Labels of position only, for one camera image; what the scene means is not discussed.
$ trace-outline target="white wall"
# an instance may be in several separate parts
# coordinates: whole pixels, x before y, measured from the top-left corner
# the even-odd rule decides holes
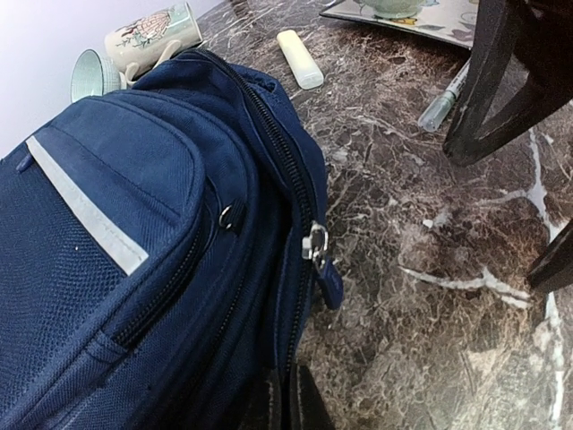
[[[87,48],[111,30],[180,0],[0,0],[0,158],[70,102]],[[188,0],[195,16],[222,0]]]

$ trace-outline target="brown marble surface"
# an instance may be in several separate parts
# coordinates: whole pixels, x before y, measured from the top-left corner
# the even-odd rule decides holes
[[[338,312],[317,305],[299,350],[339,429],[573,429],[573,289],[524,282],[573,216],[571,111],[470,168],[415,124],[468,53],[321,18],[313,0],[223,3],[207,47],[280,79],[329,165]],[[296,30],[325,73],[300,90],[275,37]],[[507,96],[523,73],[504,82]]]

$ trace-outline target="navy blue backpack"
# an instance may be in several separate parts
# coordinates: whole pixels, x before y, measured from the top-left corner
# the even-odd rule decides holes
[[[331,428],[295,363],[326,172],[268,75],[192,49],[0,165],[0,428]]]

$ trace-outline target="pen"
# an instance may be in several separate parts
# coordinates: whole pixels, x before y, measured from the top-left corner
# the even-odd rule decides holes
[[[448,85],[448,88],[424,110],[418,119],[418,125],[426,132],[433,133],[438,130],[442,121],[454,106],[456,99],[459,97],[464,83],[466,82],[467,70],[469,69],[469,60],[458,72],[454,80]]]

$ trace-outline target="teal cup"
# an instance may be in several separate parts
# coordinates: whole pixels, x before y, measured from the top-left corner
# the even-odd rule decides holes
[[[362,0],[374,14],[387,20],[409,18],[422,10],[424,0]]]

